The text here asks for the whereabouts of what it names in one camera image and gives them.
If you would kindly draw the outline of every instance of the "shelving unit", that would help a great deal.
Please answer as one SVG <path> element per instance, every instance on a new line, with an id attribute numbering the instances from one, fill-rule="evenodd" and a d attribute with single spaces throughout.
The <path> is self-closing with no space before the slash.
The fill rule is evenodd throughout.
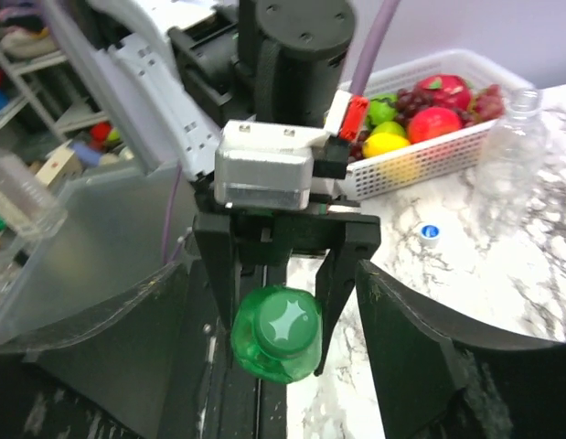
<path id="1" fill-rule="evenodd" d="M 89 128 L 107 120 L 104 112 L 93 112 L 85 100 L 80 98 L 74 99 L 74 103 L 56 119 L 37 98 L 37 93 L 42 89 L 39 85 L 34 84 L 33 73 L 65 62 L 67 58 L 60 50 L 35 59 L 11 62 L 0 49 L 0 68 L 20 93 L 0 111 L 0 129 L 4 128 L 27 105 L 34 109 L 47 129 L 61 142 L 68 140 L 69 135 L 74 131 Z"/>
<path id="2" fill-rule="evenodd" d="M 42 57 L 30 59 L 28 61 L 19 61 L 12 65 L 12 70 L 16 75 L 25 75 L 47 67 L 58 66 L 67 62 L 67 57 L 58 50 L 57 52 L 43 55 Z"/>

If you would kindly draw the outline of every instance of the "red grapes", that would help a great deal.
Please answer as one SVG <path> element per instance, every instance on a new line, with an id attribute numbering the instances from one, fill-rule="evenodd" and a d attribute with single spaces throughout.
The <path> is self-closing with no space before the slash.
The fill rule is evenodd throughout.
<path id="1" fill-rule="evenodd" d="M 362 160 L 364 158 L 364 154 L 362 153 L 362 148 L 364 146 L 364 142 L 369 138 L 370 132 L 367 130 L 362 130 L 358 136 L 356 142 L 353 142 L 350 150 L 349 150 L 349 163 L 357 162 L 358 160 Z"/>
<path id="2" fill-rule="evenodd" d="M 475 96 L 474 113 L 480 122 L 493 121 L 504 114 L 504 99 L 499 85 L 490 85 Z"/>
<path id="3" fill-rule="evenodd" d="M 399 113 L 394 118 L 394 122 L 400 124 L 403 128 L 409 125 L 411 119 L 418 112 L 433 105 L 433 97 L 426 91 L 400 89 L 396 96 L 395 108 Z"/>
<path id="4" fill-rule="evenodd" d="M 474 126 L 478 124 L 475 115 L 472 114 L 471 112 L 460 110 L 459 108 L 453 108 L 453 110 L 459 116 L 459 119 L 462 121 L 462 126 L 464 128 L 468 128 L 470 126 Z"/>

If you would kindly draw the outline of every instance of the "metal shelf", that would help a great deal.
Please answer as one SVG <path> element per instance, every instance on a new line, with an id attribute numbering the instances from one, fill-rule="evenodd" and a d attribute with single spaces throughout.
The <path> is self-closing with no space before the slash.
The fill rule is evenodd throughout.
<path id="1" fill-rule="evenodd" d="M 53 119 L 53 117 L 49 114 L 49 112 L 43 106 L 43 103 L 35 95 L 35 92 L 31 88 L 31 86 L 23 79 L 23 77 L 20 74 L 18 74 L 14 71 L 12 63 L 6 57 L 6 55 L 2 52 L 2 49 L 0 49 L 0 67 L 6 73 L 6 75 L 8 75 L 8 78 L 10 78 L 10 80 L 13 82 L 13 84 L 19 89 L 22 96 L 25 97 L 26 102 L 24 104 L 22 104 L 23 107 L 24 107 L 25 104 L 28 103 L 33 108 L 33 110 L 35 110 L 37 115 L 43 120 L 43 122 L 45 123 L 47 128 L 55 136 L 57 136 L 57 138 L 61 142 L 64 142 L 66 140 L 65 135 L 63 135 L 63 133 L 57 131 L 57 127 L 55 126 L 55 120 Z M 0 128 L 2 128 L 2 126 L 4 126 L 4 124 L 6 124 L 10 120 L 12 120 L 12 116 L 9 119 L 7 119 L 0 126 Z"/>
<path id="2" fill-rule="evenodd" d="M 104 112 L 93 112 L 87 103 L 79 102 L 71 105 L 55 122 L 62 133 L 88 128 L 96 123 L 105 122 L 108 117 Z"/>
<path id="3" fill-rule="evenodd" d="M 60 50 L 29 59 L 27 61 L 16 62 L 12 65 L 13 71 L 17 75 L 24 75 L 33 71 L 46 69 L 47 67 L 57 66 L 67 61 L 67 57 Z"/>
<path id="4" fill-rule="evenodd" d="M 22 94 L 12 99 L 5 108 L 0 110 L 0 130 L 28 104 L 27 98 Z"/>

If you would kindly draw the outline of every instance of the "white plastic basket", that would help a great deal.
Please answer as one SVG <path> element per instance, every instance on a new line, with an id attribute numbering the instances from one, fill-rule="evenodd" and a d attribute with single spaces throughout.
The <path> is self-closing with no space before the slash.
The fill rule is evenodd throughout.
<path id="1" fill-rule="evenodd" d="M 448 50 L 373 73 L 366 96 L 410 89 L 419 80 L 438 73 L 461 76 L 476 90 L 498 84 L 505 96 L 512 90 L 532 87 L 526 80 L 474 52 Z M 349 82 L 341 85 L 343 90 L 348 87 Z M 347 177 L 338 182 L 339 186 L 348 199 L 360 200 L 473 166 L 479 157 L 482 140 L 493 124 L 480 123 L 355 162 L 347 167 Z"/>

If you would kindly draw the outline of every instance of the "white marble surface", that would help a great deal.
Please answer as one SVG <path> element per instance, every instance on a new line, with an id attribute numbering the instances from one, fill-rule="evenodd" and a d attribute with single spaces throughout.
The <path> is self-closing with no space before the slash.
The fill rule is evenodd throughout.
<path id="1" fill-rule="evenodd" d="M 566 339 L 566 86 L 544 95 L 552 144 L 517 237 L 490 245 L 471 238 L 466 170 L 366 200 L 382 220 L 372 261 L 464 314 L 519 333 Z M 435 249 L 420 245 L 421 222 L 442 228 Z M 314 291 L 318 262 L 293 260 L 289 285 Z M 289 386 L 288 437 L 382 439 L 379 407 L 353 294 L 336 327 L 324 374 Z"/>

